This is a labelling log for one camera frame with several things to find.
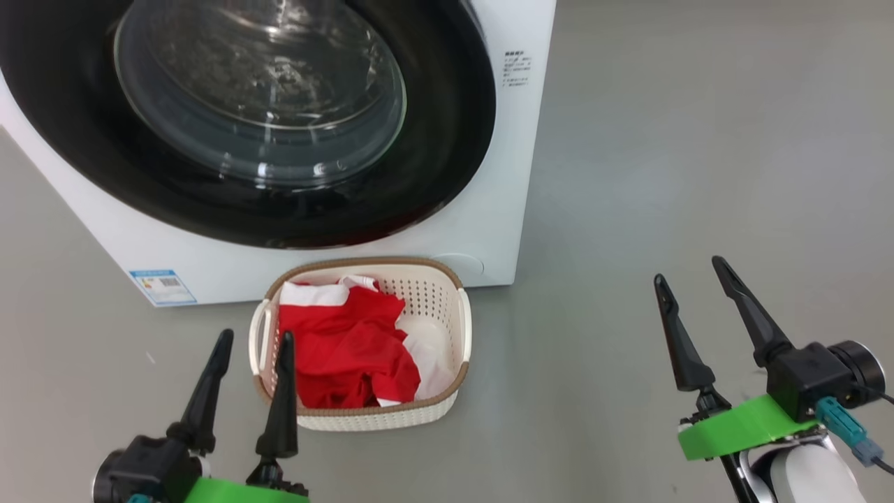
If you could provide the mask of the black round glass machine door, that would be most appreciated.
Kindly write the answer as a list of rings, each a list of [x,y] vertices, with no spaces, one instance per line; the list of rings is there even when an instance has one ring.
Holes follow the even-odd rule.
[[[496,115],[466,0],[0,0],[0,71],[106,194],[269,249],[427,219],[482,165]]]

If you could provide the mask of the red and white garment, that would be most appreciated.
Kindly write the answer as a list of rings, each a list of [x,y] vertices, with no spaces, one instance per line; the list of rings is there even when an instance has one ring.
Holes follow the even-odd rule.
[[[405,307],[373,277],[284,284],[279,330],[293,335],[304,407],[393,407],[445,391],[454,374],[434,342],[398,327]]]

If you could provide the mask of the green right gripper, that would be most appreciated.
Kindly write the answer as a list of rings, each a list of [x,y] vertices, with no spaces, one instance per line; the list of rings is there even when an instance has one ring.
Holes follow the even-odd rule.
[[[769,312],[721,256],[712,256],[712,267],[726,296],[733,300],[754,346],[753,357],[766,368],[785,351],[794,349]],[[769,395],[750,399],[731,409],[715,388],[715,374],[696,350],[680,318],[680,306],[662,274],[654,276],[662,328],[677,390],[697,392],[693,425],[679,429],[677,442],[687,460],[706,460],[778,442],[818,425],[815,419],[799,423]]]

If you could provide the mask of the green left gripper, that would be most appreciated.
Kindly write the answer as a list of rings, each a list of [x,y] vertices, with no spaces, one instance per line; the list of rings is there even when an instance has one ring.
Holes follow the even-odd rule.
[[[169,425],[166,437],[176,439],[199,455],[211,454],[215,414],[221,380],[227,375],[234,341],[233,329],[224,329],[217,338],[210,359],[199,376],[181,420]],[[285,332],[277,359],[277,387],[272,395],[268,420],[256,442],[260,462],[246,484],[226,479],[200,478],[183,503],[310,503],[307,496],[259,486],[291,486],[284,480],[279,460],[299,452],[294,337]]]

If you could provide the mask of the round white filter cover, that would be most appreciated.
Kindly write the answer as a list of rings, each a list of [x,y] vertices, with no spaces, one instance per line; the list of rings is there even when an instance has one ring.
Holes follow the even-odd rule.
[[[440,262],[459,277],[482,276],[483,262],[467,254],[437,254],[431,259]]]

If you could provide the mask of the white washing machine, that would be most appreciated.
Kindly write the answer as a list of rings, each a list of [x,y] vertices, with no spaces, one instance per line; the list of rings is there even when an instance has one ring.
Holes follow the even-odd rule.
[[[450,203],[413,226],[371,242],[269,249],[204,238],[148,217],[106,194],[51,152],[14,110],[2,71],[0,124],[129,277],[132,270],[174,270],[197,305],[258,300],[287,270],[340,258],[467,254],[483,262],[483,274],[460,277],[463,284],[512,284],[556,0],[466,1],[483,31],[494,71],[496,115],[488,152]]]

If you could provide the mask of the cream perforated laundry basket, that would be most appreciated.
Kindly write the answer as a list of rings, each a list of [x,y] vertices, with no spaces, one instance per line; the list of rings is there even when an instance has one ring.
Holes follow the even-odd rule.
[[[370,277],[383,292],[405,300],[397,327],[434,352],[446,382],[432,397],[382,408],[310,409],[299,407],[299,426],[319,432],[380,432],[424,425],[453,407],[464,383],[473,340],[471,305],[460,278],[443,263],[416,257],[345,258],[313,262],[278,277],[256,306],[249,325],[249,363],[256,392],[272,403],[282,287],[289,282],[325,284],[349,276]]]

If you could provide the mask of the blue energy label sticker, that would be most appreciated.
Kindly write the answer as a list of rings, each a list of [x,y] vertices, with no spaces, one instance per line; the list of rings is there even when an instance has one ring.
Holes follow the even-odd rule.
[[[129,274],[153,306],[172,307],[198,303],[174,270],[132,270]]]

